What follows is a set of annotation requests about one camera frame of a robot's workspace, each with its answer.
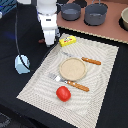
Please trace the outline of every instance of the utensil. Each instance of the utensil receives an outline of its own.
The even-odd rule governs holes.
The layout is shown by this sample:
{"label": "utensil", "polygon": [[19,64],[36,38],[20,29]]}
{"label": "utensil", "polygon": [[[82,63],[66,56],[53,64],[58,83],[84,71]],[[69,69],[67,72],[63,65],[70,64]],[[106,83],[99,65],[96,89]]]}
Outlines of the utensil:
{"label": "utensil", "polygon": [[51,78],[51,79],[53,79],[53,80],[55,80],[55,81],[57,81],[57,82],[65,82],[66,84],[69,84],[69,85],[71,85],[73,87],[76,87],[78,89],[81,89],[83,91],[86,91],[86,92],[89,91],[89,88],[88,87],[85,87],[83,85],[77,84],[77,83],[72,82],[72,81],[69,81],[69,80],[68,81],[67,80],[64,80],[60,76],[57,76],[57,75],[55,75],[53,73],[49,73],[48,74],[48,77]]}
{"label": "utensil", "polygon": [[100,0],[99,4],[93,4],[93,2],[94,0],[92,4],[85,8],[84,20],[89,25],[101,25],[105,21],[108,7],[104,4],[100,4]]}
{"label": "utensil", "polygon": [[121,17],[122,17],[122,19],[123,19],[124,27],[126,28],[126,30],[128,30],[128,8],[125,8],[125,9],[122,11]]}
{"label": "utensil", "polygon": [[63,52],[63,51],[61,51],[61,52],[62,52],[64,55],[67,55],[67,56],[69,56],[69,57],[77,57],[77,58],[82,59],[83,61],[86,61],[86,62],[89,62],[89,63],[93,63],[93,64],[97,64],[97,65],[101,65],[101,62],[100,62],[100,61],[88,59],[88,58],[85,58],[85,57],[79,57],[79,56],[72,55],[72,54],[69,54],[69,53],[66,53],[66,52]]}
{"label": "utensil", "polygon": [[78,19],[81,15],[81,7],[75,3],[68,3],[68,4],[59,4],[61,6],[61,16],[63,19],[67,21],[74,21]]}

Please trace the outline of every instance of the wooden utensil handle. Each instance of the wooden utensil handle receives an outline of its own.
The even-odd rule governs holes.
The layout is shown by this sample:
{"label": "wooden utensil handle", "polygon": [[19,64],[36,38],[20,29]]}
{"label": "wooden utensil handle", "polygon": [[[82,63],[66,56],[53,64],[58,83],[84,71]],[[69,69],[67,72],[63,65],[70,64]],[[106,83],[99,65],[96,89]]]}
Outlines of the wooden utensil handle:
{"label": "wooden utensil handle", "polygon": [[85,86],[83,86],[83,85],[74,83],[74,82],[72,82],[72,81],[67,81],[67,84],[69,84],[69,85],[71,85],[71,86],[74,86],[74,87],[76,87],[76,88],[78,88],[78,89],[81,89],[81,90],[83,90],[83,91],[86,91],[86,92],[89,91],[89,88],[88,88],[88,87],[85,87]]}
{"label": "wooden utensil handle", "polygon": [[84,58],[82,57],[83,61],[89,62],[89,63],[93,63],[93,64],[97,64],[97,65],[101,65],[100,61],[96,61],[96,60],[92,60],[92,59],[88,59],[88,58]]}

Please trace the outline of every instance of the pot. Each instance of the pot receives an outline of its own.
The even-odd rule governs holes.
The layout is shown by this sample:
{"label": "pot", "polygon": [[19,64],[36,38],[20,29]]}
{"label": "pot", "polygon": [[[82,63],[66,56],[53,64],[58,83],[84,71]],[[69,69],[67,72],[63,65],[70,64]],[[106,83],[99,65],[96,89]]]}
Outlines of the pot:
{"label": "pot", "polygon": [[123,19],[124,27],[126,28],[126,30],[128,30],[128,8],[125,8],[125,9],[122,11],[121,17],[122,17],[122,19]]}
{"label": "pot", "polygon": [[58,4],[61,6],[61,16],[63,19],[68,21],[74,21],[81,15],[81,7],[75,3]]}
{"label": "pot", "polygon": [[92,4],[88,5],[85,8],[85,17],[84,20],[89,25],[101,25],[104,23],[106,14],[107,14],[107,6],[104,4],[93,4],[94,0],[92,1]]}

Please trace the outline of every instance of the fork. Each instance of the fork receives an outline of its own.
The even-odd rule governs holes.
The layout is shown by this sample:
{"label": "fork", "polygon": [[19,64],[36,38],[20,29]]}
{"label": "fork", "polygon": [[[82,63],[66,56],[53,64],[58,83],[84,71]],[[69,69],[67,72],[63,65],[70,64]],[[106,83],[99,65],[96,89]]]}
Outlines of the fork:
{"label": "fork", "polygon": [[77,83],[72,82],[72,81],[69,81],[69,80],[64,80],[60,76],[57,76],[57,75],[55,75],[53,73],[49,73],[48,74],[48,77],[51,78],[51,79],[53,79],[53,80],[55,80],[55,81],[57,81],[57,82],[65,82],[66,84],[69,84],[69,85],[71,85],[73,87],[76,87],[78,89],[81,89],[83,91],[86,91],[86,92],[89,91],[89,88],[88,87],[85,87],[83,85],[77,84]]}

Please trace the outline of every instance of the black countertop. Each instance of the black countertop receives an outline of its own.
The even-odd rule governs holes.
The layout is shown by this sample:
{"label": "black countertop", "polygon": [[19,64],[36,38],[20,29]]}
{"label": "black countertop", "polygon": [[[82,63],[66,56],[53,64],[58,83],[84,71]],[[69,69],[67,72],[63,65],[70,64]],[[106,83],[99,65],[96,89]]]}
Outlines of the black countertop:
{"label": "black countertop", "polygon": [[[0,20],[0,104],[49,128],[75,128],[16,98],[34,72],[19,75],[15,69],[15,58],[18,55],[14,33],[15,12],[16,10],[13,9]],[[21,54],[29,58],[32,69],[38,67],[49,50],[45,44],[38,43],[38,40],[43,38],[43,32],[36,14],[34,6],[19,7],[19,49]],[[59,30],[61,34],[67,33],[119,47],[96,128],[128,128],[128,45],[62,28]]]}

